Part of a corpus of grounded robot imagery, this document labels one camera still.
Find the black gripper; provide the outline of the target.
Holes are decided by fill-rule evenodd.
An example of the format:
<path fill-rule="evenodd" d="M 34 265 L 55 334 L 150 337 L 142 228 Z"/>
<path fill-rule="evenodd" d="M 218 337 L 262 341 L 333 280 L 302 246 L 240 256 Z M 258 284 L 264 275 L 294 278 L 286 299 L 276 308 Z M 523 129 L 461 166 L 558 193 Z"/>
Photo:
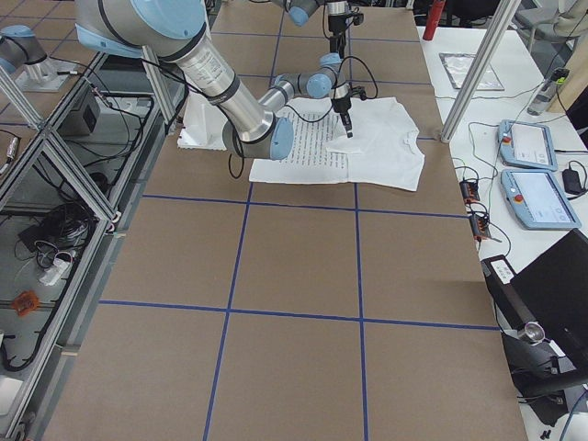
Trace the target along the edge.
<path fill-rule="evenodd" d="M 330 53 L 337 53 L 340 58 L 345 57 L 345 32 L 347 30 L 349 15 L 329 15 L 327 18 L 330 32 Z"/>
<path fill-rule="evenodd" d="M 333 99 L 333 109 L 334 112 L 340 114 L 341 122 L 345 129 L 345 134 L 347 138 L 353 137 L 353 124 L 348 114 L 349 109 L 351 108 L 351 98 L 350 96 L 343 96 L 339 98 Z"/>

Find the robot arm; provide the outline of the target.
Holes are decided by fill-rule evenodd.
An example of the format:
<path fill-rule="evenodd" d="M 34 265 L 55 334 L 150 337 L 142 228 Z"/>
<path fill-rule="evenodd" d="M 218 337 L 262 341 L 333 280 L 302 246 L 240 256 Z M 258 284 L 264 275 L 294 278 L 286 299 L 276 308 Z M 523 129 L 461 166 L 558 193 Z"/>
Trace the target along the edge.
<path fill-rule="evenodd" d="M 297 96 L 330 97 L 346 136 L 353 135 L 351 90 L 336 52 L 322 56 L 318 71 L 284 74 L 255 98 L 214 47 L 199 1 L 78 1 L 75 12 L 77 36 L 87 48 L 139 59 L 143 47 L 149 47 L 160 61 L 177 65 L 227 118 L 223 141 L 241 157 L 288 157 L 294 128 L 277 112 Z"/>
<path fill-rule="evenodd" d="M 329 40 L 330 52 L 345 57 L 347 30 L 354 20 L 354 10 L 347 1 L 276 0 L 272 4 L 281 7 L 298 27 L 304 26 L 314 13 L 321 10 L 324 13 L 322 25 L 328 28 L 322 29 L 323 35 Z"/>

